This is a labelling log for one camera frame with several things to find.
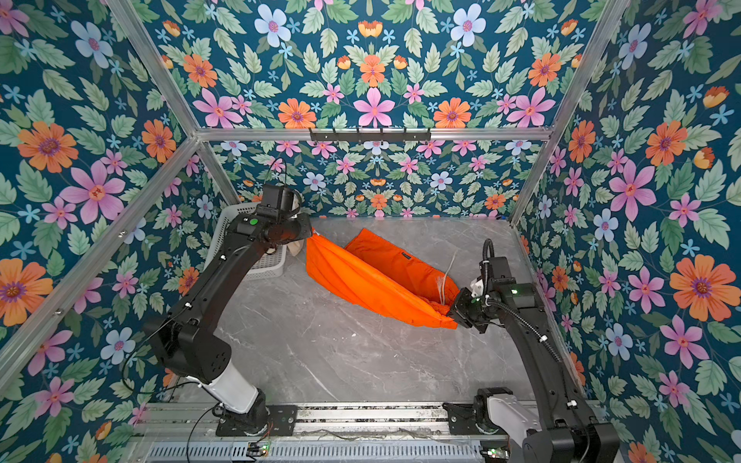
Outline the orange shorts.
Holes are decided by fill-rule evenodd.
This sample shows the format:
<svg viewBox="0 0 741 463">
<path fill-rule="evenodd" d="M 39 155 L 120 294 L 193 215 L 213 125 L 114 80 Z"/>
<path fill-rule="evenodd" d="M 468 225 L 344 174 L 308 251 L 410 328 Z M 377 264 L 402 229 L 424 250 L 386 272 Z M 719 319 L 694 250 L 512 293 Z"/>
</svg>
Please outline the orange shorts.
<svg viewBox="0 0 741 463">
<path fill-rule="evenodd" d="M 337 297 L 412 326 L 457 329 L 453 279 L 371 231 L 345 247 L 315 233 L 306 251 L 307 274 Z"/>
</svg>

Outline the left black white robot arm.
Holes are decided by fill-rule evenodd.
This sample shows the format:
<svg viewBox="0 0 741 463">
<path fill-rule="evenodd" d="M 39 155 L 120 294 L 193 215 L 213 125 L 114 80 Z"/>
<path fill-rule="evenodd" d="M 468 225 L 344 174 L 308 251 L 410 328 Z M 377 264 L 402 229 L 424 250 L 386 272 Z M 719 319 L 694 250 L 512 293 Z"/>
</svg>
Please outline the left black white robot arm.
<svg viewBox="0 0 741 463">
<path fill-rule="evenodd" d="M 268 428 L 266 395 L 239 372 L 231 345 L 215 330 L 247 273 L 270 249 L 311 235 L 309 216 L 300 209 L 300 196 L 293 189 L 266 185 L 262 202 L 227 224 L 210 263 L 171 314 L 144 325 L 160 364 L 197 382 L 217 400 L 218 417 L 246 435 Z"/>
</svg>

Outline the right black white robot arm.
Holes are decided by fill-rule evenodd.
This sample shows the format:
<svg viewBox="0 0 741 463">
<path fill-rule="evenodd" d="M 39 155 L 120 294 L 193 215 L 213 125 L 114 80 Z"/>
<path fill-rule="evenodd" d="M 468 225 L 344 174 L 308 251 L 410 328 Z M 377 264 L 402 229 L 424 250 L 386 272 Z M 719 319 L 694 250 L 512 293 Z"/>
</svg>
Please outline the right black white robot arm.
<svg viewBox="0 0 741 463">
<path fill-rule="evenodd" d="M 532 284 L 519 284 L 509 262 L 484 243 L 480 277 L 461 289 L 450 315 L 460 326 L 480 333 L 498 325 L 513 340 L 525 367 L 536 410 L 523 406 L 508 388 L 480 389 L 473 414 L 482 434 L 501 431 L 507 443 L 485 446 L 487 462 L 612 462 L 619 435 L 603 422 L 571 378 L 559 353 L 544 302 Z"/>
</svg>

